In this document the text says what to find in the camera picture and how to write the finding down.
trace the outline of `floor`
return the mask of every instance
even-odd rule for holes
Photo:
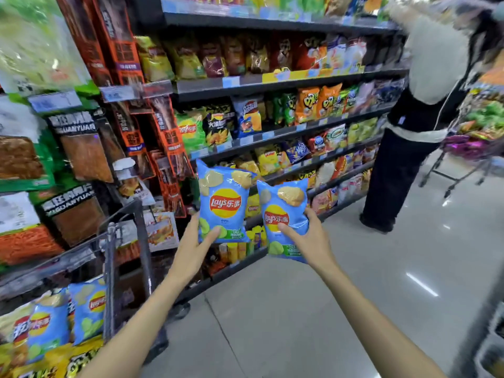
[[[467,165],[446,159],[440,170],[459,176]],[[388,235],[360,224],[363,200],[324,224],[357,287],[447,374],[504,261],[504,179],[478,178],[446,200],[450,181],[432,175],[419,188],[418,179]],[[307,265],[266,257],[191,304],[143,377],[379,377]]]

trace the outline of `left hand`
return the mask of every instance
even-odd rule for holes
[[[198,273],[208,248],[220,234],[220,229],[214,228],[206,235],[203,242],[198,244],[199,217],[199,213],[193,215],[187,225],[167,275],[167,278],[174,278],[177,282],[183,284],[183,287]]]

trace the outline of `black pants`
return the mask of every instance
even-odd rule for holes
[[[439,143],[415,142],[385,129],[371,172],[364,216],[380,225],[393,224],[420,165]]]

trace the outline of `right hand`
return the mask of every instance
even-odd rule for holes
[[[298,234],[293,228],[283,223],[278,224],[278,229],[294,241],[308,264],[320,273],[324,267],[337,265],[337,262],[331,251],[329,236],[315,211],[306,208],[304,213],[309,220],[308,232],[305,235]]]

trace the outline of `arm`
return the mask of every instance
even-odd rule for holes
[[[210,232],[198,245],[198,217],[189,222],[173,265],[154,293],[82,370],[79,378],[134,378],[182,289],[198,272],[208,248],[219,236]]]
[[[381,378],[445,378],[441,369],[390,322],[352,284],[331,251],[329,237],[315,212],[306,209],[309,230],[297,234],[291,227],[278,228],[289,236],[318,273],[362,343]]]

